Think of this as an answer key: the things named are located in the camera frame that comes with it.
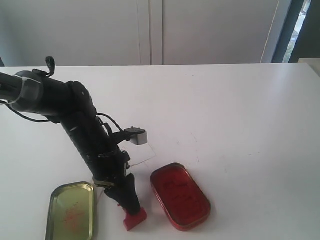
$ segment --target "tin lid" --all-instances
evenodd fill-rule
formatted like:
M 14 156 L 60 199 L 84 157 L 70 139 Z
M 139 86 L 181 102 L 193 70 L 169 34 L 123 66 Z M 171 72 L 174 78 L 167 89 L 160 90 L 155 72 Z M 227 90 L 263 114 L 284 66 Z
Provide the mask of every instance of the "tin lid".
M 50 198 L 45 240 L 91 240 L 94 187 L 76 182 L 58 187 Z
M 169 220 L 178 230 L 190 230 L 209 217 L 210 202 L 183 165 L 171 163 L 154 171 L 151 185 Z

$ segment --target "red tin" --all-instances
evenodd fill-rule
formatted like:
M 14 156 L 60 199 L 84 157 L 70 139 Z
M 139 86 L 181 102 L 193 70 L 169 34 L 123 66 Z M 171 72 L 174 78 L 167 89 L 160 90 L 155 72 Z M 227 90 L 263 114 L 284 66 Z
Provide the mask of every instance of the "red tin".
M 210 202 L 180 163 L 171 163 L 154 171 L 151 185 L 176 229 L 188 231 L 209 217 Z

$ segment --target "white table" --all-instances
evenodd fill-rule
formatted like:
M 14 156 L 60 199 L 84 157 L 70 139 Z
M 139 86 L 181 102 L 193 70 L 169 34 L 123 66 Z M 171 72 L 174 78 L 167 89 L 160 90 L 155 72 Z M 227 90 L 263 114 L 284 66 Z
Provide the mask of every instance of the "white table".
M 320 78 L 307 64 L 57 67 L 54 78 L 82 82 L 99 112 L 147 129 L 156 154 L 131 170 L 148 219 L 126 232 L 124 212 L 103 196 L 98 240 L 320 239 Z M 131 164 L 150 146 L 121 145 Z M 91 173 L 60 125 L 5 107 L 0 152 L 0 239 L 42 240 L 52 191 Z M 215 202 L 215 221 L 171 226 L 150 175 L 172 162 Z

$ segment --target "white wall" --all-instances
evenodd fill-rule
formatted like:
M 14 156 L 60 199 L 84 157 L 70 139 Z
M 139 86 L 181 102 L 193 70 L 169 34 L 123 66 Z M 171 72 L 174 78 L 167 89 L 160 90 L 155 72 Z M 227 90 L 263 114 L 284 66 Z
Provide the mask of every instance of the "white wall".
M 6 16 L 0 9 L 0 57 L 6 67 L 24 66 L 19 46 Z
M 164 0 L 163 63 L 260 63 L 278 1 Z
M 58 66 L 150 64 L 136 0 L 2 0 L 1 6 L 28 66 L 43 66 L 46 56 Z M 149 23 L 144 27 L 150 44 Z

